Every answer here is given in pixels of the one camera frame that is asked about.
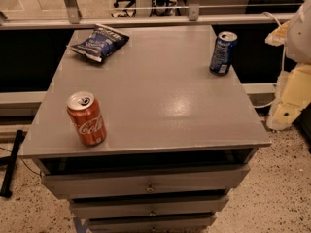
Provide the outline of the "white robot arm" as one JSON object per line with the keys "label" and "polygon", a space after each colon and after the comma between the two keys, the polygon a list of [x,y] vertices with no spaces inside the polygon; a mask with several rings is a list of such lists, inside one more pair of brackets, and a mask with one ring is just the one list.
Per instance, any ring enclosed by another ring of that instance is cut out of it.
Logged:
{"label": "white robot arm", "polygon": [[296,66],[282,71],[276,84],[275,100],[266,125],[284,130],[311,103],[311,0],[305,0],[292,18],[268,34],[265,42],[285,48],[285,56]]}

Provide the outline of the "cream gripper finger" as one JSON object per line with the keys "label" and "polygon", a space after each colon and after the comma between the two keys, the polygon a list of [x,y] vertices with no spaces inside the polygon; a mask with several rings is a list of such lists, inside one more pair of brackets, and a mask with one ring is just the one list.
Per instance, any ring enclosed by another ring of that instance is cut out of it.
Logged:
{"label": "cream gripper finger", "polygon": [[265,38],[265,42],[271,46],[281,46],[285,44],[287,38],[287,31],[289,27],[289,22],[284,22],[278,28],[273,30],[268,36]]}
{"label": "cream gripper finger", "polygon": [[285,130],[289,128],[300,115],[300,108],[296,105],[275,100],[269,110],[266,125],[271,130]]}

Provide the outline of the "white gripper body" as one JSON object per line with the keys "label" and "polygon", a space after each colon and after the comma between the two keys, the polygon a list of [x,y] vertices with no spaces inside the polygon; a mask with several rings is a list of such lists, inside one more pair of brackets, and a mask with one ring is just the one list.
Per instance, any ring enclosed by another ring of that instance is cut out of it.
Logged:
{"label": "white gripper body", "polygon": [[301,112],[311,103],[311,65],[297,63],[281,73],[280,107],[283,112]]}

